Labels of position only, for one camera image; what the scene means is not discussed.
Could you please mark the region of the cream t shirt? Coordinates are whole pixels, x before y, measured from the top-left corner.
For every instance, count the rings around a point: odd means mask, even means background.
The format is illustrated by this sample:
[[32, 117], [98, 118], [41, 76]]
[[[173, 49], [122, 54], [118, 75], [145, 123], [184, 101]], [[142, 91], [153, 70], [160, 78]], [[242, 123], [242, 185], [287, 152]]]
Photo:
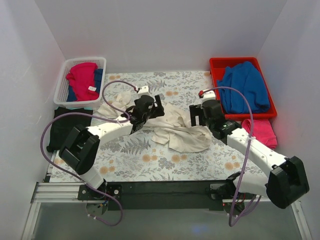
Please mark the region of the cream t shirt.
[[149, 119], [143, 130], [152, 131], [152, 141], [179, 153], [198, 153], [211, 145], [212, 134], [206, 126], [191, 126], [189, 114], [178, 106], [164, 103], [164, 116]]

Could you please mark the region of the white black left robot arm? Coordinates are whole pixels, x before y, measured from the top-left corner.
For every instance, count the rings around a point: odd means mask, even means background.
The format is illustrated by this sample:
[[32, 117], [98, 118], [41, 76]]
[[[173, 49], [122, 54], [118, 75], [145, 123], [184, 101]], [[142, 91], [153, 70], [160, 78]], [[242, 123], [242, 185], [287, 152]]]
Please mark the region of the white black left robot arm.
[[165, 115], [159, 95], [142, 95], [121, 116], [96, 126], [75, 126], [61, 146], [59, 157], [82, 181], [90, 185], [89, 194], [95, 200], [106, 196], [105, 180], [94, 167], [101, 145], [116, 138], [129, 136], [143, 128], [149, 119]]

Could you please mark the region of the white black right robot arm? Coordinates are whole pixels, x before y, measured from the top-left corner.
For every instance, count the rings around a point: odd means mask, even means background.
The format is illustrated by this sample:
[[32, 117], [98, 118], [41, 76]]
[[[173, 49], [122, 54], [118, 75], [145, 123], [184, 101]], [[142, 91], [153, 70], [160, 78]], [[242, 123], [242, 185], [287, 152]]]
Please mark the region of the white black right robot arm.
[[256, 139], [250, 138], [247, 131], [233, 120], [225, 119], [218, 100], [205, 100], [201, 104], [190, 105], [191, 125], [208, 127], [213, 137], [227, 146], [248, 154], [252, 161], [265, 174], [254, 176], [236, 172], [223, 184], [211, 186], [212, 193], [237, 199], [243, 193], [267, 197], [280, 209], [285, 209], [309, 192], [307, 174], [301, 159], [288, 158], [268, 148]]

